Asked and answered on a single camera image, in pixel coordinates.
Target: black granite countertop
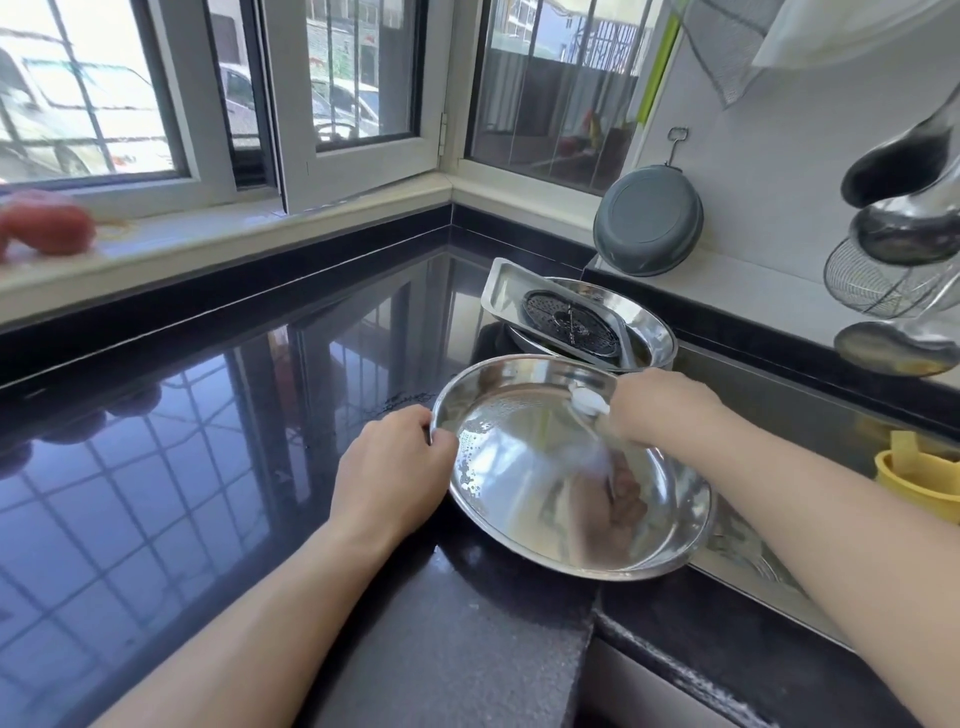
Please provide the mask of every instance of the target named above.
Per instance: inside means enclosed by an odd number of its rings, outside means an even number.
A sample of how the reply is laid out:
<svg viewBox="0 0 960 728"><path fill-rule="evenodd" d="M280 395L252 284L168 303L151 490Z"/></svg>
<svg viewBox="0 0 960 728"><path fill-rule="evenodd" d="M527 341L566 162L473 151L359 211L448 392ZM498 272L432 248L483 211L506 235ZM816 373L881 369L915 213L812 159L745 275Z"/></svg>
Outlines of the black granite countertop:
<svg viewBox="0 0 960 728"><path fill-rule="evenodd" d="M582 274L443 228L0 389L0 725L88 724L292 553L365 422L499 352L479 300L497 255ZM601 590L450 502L298 724L566 725L594 632L741 725L913 724L851 653L701 574Z"/></svg>

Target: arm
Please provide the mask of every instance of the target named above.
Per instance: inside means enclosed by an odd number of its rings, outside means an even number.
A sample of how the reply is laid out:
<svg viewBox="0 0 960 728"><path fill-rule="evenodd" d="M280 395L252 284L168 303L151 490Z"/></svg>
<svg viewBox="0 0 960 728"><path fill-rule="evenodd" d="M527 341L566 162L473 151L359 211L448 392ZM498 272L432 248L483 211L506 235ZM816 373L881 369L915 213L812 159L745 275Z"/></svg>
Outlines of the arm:
<svg viewBox="0 0 960 728"><path fill-rule="evenodd" d="M956 525L751 425L681 374L622 377L611 420L723 494L925 726L956 725Z"/></svg>
<svg viewBox="0 0 960 728"><path fill-rule="evenodd" d="M127 693L97 728L289 726L357 599L446 493L456 437L415 405L369 423L340 461L330 519Z"/></svg>

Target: kitchen utensil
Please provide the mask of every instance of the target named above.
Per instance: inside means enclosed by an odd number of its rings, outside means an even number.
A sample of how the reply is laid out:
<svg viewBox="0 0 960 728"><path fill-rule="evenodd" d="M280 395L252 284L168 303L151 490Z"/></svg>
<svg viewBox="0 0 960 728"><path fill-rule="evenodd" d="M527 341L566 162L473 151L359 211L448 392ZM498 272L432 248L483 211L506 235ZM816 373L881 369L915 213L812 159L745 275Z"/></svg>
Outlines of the kitchen utensil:
<svg viewBox="0 0 960 728"><path fill-rule="evenodd" d="M583 280L548 278L564 288L573 291L618 314L627 325L628 339L631 342L636 360L635 369L607 368L612 374L625 374L646 367L670 369L677 355L677 339L670 327L639 303L631 301L618 293L594 283ZM507 326L507 331L516 344L528 353L556 352L532 334Z"/></svg>
<svg viewBox="0 0 960 728"><path fill-rule="evenodd" d="M845 238L827 258L824 285L847 308L878 319L916 316L948 276L951 263L910 268L886 265L866 255ZM945 311L960 303L960 286L937 303Z"/></svg>
<svg viewBox="0 0 960 728"><path fill-rule="evenodd" d="M890 265L952 258L960 252L960 155L930 187L858 211L850 237L871 258Z"/></svg>
<svg viewBox="0 0 960 728"><path fill-rule="evenodd" d="M704 206L683 171L673 166L677 144L689 136L674 127L666 164L621 177L600 201L593 219L597 251L631 276L658 276L683 262L700 238Z"/></svg>
<svg viewBox="0 0 960 728"><path fill-rule="evenodd" d="M854 162L840 184L841 196L848 205L866 207L929 187L947 168L958 124L960 84L924 121Z"/></svg>
<svg viewBox="0 0 960 728"><path fill-rule="evenodd" d="M937 313L938 302L960 279L954 273L915 319L892 323L853 324L836 335L833 346L858 367L891 376L933 376L960 364L960 347L952 339L928 331L924 323Z"/></svg>
<svg viewBox="0 0 960 728"><path fill-rule="evenodd" d="M876 482L944 521L960 523L960 464L920 452L917 433L890 433L891 448L877 454ZM901 470L904 459L910 464Z"/></svg>
<svg viewBox="0 0 960 728"><path fill-rule="evenodd" d="M480 304L511 328L601 369L635 369L634 348L619 314L506 258L493 261Z"/></svg>
<svg viewBox="0 0 960 728"><path fill-rule="evenodd" d="M549 569L627 581L685 564L712 527L709 484L658 449L629 445L618 456L599 447L571 413L571 385L609 401L616 377L513 354L450 381L431 428L460 439L453 499L500 544Z"/></svg>
<svg viewBox="0 0 960 728"><path fill-rule="evenodd" d="M890 466L897 477L907 480L920 464L920 445L917 433L909 430L893 430L890 433Z"/></svg>

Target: window frame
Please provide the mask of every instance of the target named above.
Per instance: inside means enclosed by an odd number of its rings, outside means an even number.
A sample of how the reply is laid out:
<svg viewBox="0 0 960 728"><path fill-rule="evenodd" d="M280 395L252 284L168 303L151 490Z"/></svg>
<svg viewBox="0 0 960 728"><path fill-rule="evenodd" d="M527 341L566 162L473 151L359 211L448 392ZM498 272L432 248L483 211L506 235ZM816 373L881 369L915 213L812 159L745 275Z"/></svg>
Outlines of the window frame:
<svg viewBox="0 0 960 728"><path fill-rule="evenodd" d="M174 160L178 158L175 145L182 145L183 176L172 172L53 178L6 184L0 195L25 187L68 190L98 221L148 217L236 199L205 0L148 0L146 12L150 22L137 23L140 41L151 66L157 102L161 107L169 102L172 107L165 120L177 128L166 132ZM158 86L157 76L165 81L163 87Z"/></svg>
<svg viewBox="0 0 960 728"><path fill-rule="evenodd" d="M637 77L634 108L646 93L657 51L670 15L664 5L650 40L650 52L643 59ZM454 183L454 202L481 207L486 211L508 217L516 222L562 237L593 245L593 218L602 199L600 195L567 187L556 182L528 177L518 172L495 167L468 158L467 142L474 111L473 100L479 93L480 59L487 45L490 19L485 12L485 0L458 0L454 18L453 47L468 49L451 60L447 101L447 144L441 169ZM670 59L680 47L681 35L671 49ZM645 126L637 125L620 176L636 169L645 142L650 119L656 111L667 74L657 88L654 111Z"/></svg>
<svg viewBox="0 0 960 728"><path fill-rule="evenodd" d="M438 168L450 56L453 0L426 3L419 64L420 127L405 138L317 152L311 110L306 4L263 5L264 37L278 149L278 181L288 213L329 205Z"/></svg>

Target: white wall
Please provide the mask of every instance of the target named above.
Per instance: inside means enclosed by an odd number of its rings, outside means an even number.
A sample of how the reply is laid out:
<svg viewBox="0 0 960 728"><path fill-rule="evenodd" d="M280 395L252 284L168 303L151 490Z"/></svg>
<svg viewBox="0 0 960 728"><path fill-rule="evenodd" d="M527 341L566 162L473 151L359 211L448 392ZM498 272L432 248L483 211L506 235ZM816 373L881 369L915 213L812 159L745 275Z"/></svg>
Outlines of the white wall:
<svg viewBox="0 0 960 728"><path fill-rule="evenodd" d="M822 283L853 215L840 181L864 152L933 112L958 81L960 6L859 59L769 71L727 110L684 41L640 163L663 163L667 131L688 126L675 163L703 198L707 222L688 262L645 281L830 344L860 320ZM960 376L948 379L960 386Z"/></svg>

